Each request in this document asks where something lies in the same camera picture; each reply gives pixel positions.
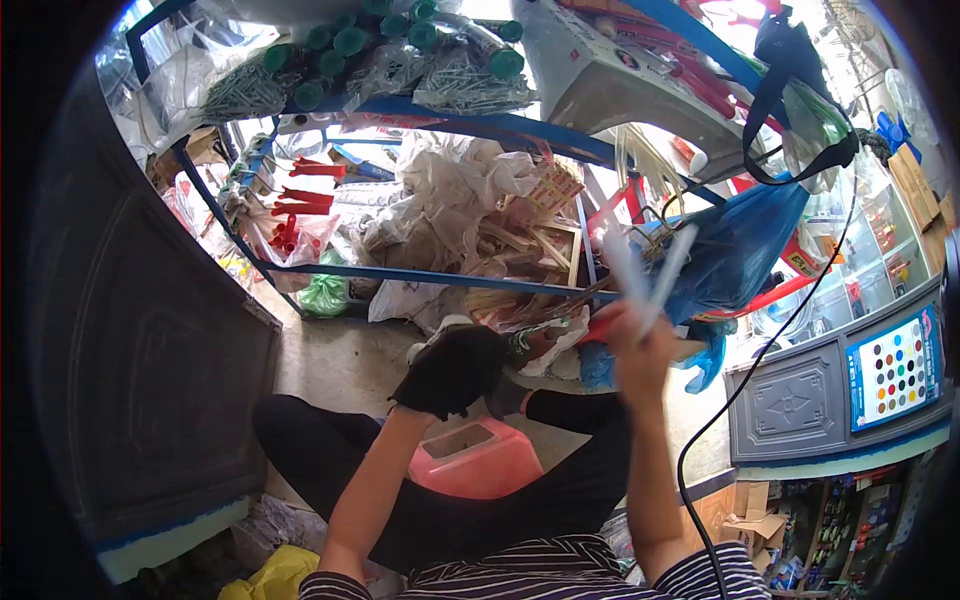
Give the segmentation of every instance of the dark door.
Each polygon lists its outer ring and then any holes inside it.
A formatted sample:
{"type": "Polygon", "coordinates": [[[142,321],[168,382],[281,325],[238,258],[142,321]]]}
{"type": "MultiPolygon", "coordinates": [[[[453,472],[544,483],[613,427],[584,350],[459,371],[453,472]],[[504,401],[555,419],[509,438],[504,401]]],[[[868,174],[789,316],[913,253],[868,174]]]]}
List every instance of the dark door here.
{"type": "Polygon", "coordinates": [[[133,161],[90,65],[48,141],[23,293],[37,418],[93,541],[262,488],[250,413],[279,322],[198,246],[133,161]]]}

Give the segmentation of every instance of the black glove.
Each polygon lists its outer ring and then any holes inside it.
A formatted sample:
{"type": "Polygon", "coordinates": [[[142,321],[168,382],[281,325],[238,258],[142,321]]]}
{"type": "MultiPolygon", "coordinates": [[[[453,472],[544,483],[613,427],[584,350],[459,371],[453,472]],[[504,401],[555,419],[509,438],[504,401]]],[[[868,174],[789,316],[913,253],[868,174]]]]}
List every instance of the black glove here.
{"type": "Polygon", "coordinates": [[[449,329],[420,351],[391,399],[440,420],[466,417],[470,404],[496,389],[507,348],[500,334],[482,325],[449,329]]]}

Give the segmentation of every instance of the black bag strap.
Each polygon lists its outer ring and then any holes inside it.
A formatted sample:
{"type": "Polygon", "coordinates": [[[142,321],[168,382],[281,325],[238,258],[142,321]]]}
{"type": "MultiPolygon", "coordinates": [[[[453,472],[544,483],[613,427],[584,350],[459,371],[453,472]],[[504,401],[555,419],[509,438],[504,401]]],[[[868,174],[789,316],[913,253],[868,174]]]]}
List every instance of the black bag strap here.
{"type": "Polygon", "coordinates": [[[756,87],[754,103],[750,106],[750,112],[747,114],[747,125],[743,128],[743,163],[750,173],[760,183],[767,185],[786,185],[787,183],[796,183],[825,171],[833,166],[848,166],[853,160],[853,156],[860,149],[860,141],[856,137],[853,125],[847,117],[843,108],[835,102],[831,102],[843,115],[844,119],[850,125],[850,132],[847,136],[835,144],[827,146],[798,176],[789,180],[777,180],[767,175],[760,165],[750,156],[750,147],[754,139],[760,132],[760,126],[767,119],[767,115],[773,109],[774,104],[783,94],[787,81],[790,79],[790,70],[782,65],[772,64],[767,74],[760,80],[756,87]]]}

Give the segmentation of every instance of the black pants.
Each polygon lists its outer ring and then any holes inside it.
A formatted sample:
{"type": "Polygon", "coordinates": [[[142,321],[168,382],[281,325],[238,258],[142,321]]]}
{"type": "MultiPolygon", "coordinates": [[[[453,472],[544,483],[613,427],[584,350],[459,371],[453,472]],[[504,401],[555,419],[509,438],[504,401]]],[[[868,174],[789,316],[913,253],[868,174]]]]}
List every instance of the black pants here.
{"type": "MultiPolygon", "coordinates": [[[[543,390],[530,397],[526,414],[592,437],[538,480],[495,500],[458,498],[404,479],[370,559],[407,574],[524,540],[600,531],[627,490],[631,431],[616,396],[543,390]]],[[[254,408],[253,430],[276,470],[329,520],[380,425],[295,396],[270,396],[254,408]]]]}

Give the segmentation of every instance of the yellow plastic bag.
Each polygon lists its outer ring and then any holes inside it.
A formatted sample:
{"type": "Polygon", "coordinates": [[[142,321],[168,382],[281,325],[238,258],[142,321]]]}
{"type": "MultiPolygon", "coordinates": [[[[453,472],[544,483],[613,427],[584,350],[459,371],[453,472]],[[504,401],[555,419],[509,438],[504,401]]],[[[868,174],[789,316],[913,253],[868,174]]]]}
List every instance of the yellow plastic bag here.
{"type": "Polygon", "coordinates": [[[249,580],[226,584],[217,600],[297,600],[300,582],[319,562],[317,554],[283,544],[249,580]]]}

